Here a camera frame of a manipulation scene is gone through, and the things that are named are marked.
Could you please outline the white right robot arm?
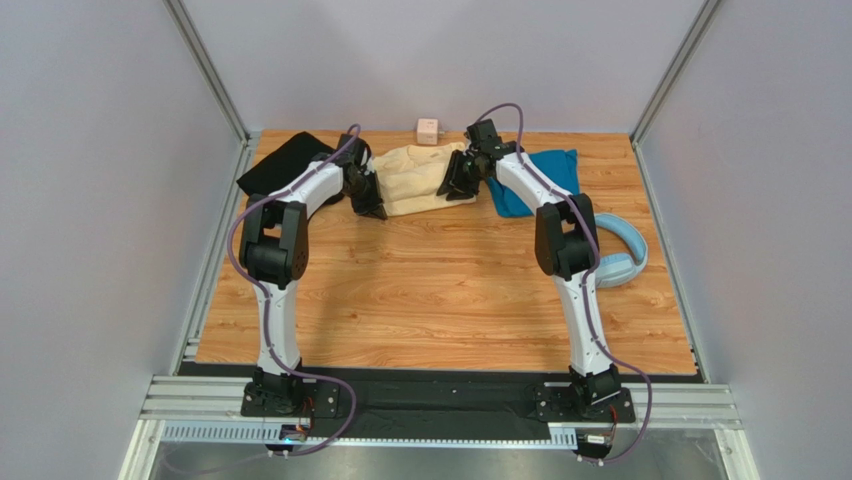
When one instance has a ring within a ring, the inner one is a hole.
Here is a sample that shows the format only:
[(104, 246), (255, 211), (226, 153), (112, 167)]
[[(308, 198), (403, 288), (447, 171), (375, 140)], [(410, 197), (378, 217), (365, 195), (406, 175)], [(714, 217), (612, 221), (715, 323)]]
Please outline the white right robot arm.
[(609, 352), (597, 302), (595, 270), (600, 263), (589, 198), (573, 195), (538, 169), (514, 144), (492, 150), (455, 150), (440, 194), (471, 196), (495, 178), (535, 212), (535, 255), (559, 293), (571, 343), (570, 386), (579, 403), (593, 405), (616, 395), (621, 380)]

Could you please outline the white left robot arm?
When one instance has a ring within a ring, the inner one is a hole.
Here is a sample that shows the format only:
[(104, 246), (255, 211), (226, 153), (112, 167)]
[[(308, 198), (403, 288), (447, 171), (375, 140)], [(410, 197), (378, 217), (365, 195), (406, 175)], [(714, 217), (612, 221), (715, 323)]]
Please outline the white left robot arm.
[(240, 235), (228, 249), (237, 272), (255, 291), (260, 323), (260, 353), (246, 394), (272, 398), (293, 407), (302, 402), (306, 379), (331, 377), (301, 370), (296, 340), (296, 296), (309, 262), (308, 223), (331, 197), (354, 201), (361, 216), (386, 219), (370, 153), (325, 155), (308, 164), (291, 183), (267, 195), (254, 195), (228, 231)]

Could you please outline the blue t shirt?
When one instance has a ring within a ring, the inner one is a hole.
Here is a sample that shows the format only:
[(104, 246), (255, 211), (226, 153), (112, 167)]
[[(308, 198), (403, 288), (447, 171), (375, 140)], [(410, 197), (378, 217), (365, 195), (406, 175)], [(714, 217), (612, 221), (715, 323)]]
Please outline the blue t shirt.
[(496, 162), (496, 173), (487, 179), (496, 212), (501, 217), (533, 216), (546, 201), (560, 202), (553, 193), (581, 192), (578, 177), (578, 152), (571, 150), (546, 150), (522, 154), (515, 153)]

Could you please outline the beige t shirt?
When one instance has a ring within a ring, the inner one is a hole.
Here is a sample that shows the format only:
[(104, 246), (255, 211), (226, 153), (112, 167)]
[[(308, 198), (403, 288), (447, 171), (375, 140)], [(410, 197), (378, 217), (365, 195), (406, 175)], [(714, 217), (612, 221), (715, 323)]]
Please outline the beige t shirt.
[(443, 146), (408, 145), (373, 158), (384, 209), (389, 217), (405, 216), (470, 204), (476, 198), (448, 200), (437, 191), (451, 154), (466, 148), (463, 142)]

